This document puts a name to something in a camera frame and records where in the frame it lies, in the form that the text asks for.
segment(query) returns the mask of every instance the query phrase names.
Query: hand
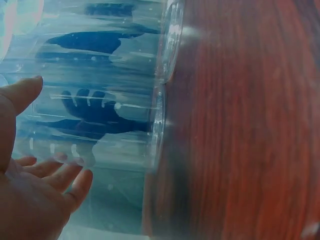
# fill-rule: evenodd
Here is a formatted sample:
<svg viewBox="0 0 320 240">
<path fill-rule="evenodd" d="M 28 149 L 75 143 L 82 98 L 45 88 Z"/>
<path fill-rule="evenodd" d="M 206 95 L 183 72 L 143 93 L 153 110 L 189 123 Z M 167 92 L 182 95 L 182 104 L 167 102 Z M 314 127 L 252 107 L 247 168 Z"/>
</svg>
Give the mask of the hand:
<svg viewBox="0 0 320 240">
<path fill-rule="evenodd" d="M 34 157 L 11 158 L 16 116 L 42 89 L 42 78 L 24 79 L 0 88 L 0 238 L 56 240 L 89 192 L 93 175 L 80 166 Z M 71 182 L 72 188 L 64 193 Z"/>
<path fill-rule="evenodd" d="M 102 101 L 106 94 L 102 91 L 96 91 L 92 97 L 89 97 L 89 92 L 89 89 L 80 89 L 74 97 L 75 105 L 71 93 L 64 91 L 62 103 L 67 112 L 88 123 L 108 124 L 108 122 L 119 123 L 123 120 L 115 110 L 115 101 L 106 102 L 102 107 Z"/>
</svg>

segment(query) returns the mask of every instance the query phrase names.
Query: handprint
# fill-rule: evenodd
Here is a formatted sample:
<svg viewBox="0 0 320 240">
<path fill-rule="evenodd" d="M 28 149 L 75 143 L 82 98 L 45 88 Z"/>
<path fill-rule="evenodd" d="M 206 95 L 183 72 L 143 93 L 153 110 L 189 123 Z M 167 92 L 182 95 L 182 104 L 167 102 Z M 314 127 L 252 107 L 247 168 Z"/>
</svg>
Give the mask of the handprint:
<svg viewBox="0 0 320 240">
<path fill-rule="evenodd" d="M 94 140 L 100 140 L 107 133 L 148 131 L 147 122 L 120 117 L 115 110 L 115 101 L 108 101 L 103 107 L 104 92 L 96 91 L 92 97 L 89 97 L 89 92 L 88 89 L 80 89 L 74 97 L 75 103 L 69 91 L 62 93 L 62 103 L 66 111 L 80 120 L 66 119 L 57 122 L 38 122 L 38 125 L 52 127 L 65 134 Z"/>
</svg>

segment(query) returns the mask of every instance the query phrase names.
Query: plastic rim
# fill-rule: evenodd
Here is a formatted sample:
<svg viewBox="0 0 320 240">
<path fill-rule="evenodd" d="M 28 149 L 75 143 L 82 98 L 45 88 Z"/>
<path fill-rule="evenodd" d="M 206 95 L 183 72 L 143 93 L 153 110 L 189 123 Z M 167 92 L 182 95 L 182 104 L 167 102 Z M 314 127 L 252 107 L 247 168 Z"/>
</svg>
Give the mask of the plastic rim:
<svg viewBox="0 0 320 240">
<path fill-rule="evenodd" d="M 161 82 L 167 82 L 176 66 L 180 38 L 182 34 L 184 2 L 168 0 L 163 14 L 162 37 L 159 44 L 160 61 L 157 76 Z"/>
<path fill-rule="evenodd" d="M 155 172 L 158 169 L 166 124 L 166 89 L 160 85 L 154 90 L 150 119 L 153 120 L 148 144 L 149 170 Z"/>
</svg>

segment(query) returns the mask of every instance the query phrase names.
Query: wood grain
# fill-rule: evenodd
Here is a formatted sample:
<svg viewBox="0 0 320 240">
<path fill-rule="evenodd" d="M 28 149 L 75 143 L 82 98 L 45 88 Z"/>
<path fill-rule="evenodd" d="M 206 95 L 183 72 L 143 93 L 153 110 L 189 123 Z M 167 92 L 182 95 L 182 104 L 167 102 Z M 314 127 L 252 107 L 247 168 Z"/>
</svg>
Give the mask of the wood grain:
<svg viewBox="0 0 320 240">
<path fill-rule="evenodd" d="M 320 0 L 185 2 L 147 233 L 320 239 Z"/>
</svg>

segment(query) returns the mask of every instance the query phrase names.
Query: transparent plastic tube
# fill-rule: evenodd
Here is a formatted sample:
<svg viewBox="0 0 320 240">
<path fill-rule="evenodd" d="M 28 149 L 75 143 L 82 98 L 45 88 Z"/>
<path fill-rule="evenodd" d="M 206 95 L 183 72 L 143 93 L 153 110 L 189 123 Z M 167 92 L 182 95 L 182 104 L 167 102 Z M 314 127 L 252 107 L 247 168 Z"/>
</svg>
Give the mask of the transparent plastic tube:
<svg viewBox="0 0 320 240">
<path fill-rule="evenodd" d="M 18 0 L 0 73 L 49 75 L 80 67 L 154 76 L 163 7 L 139 0 Z"/>
<path fill-rule="evenodd" d="M 157 89 L 153 97 L 152 88 L 116 92 L 46 85 L 17 119 L 15 157 L 45 160 L 63 153 L 62 162 L 85 167 L 153 169 L 153 151 L 159 149 L 154 131 L 163 132 L 154 130 L 155 112 L 164 113 L 164 90 Z"/>
</svg>

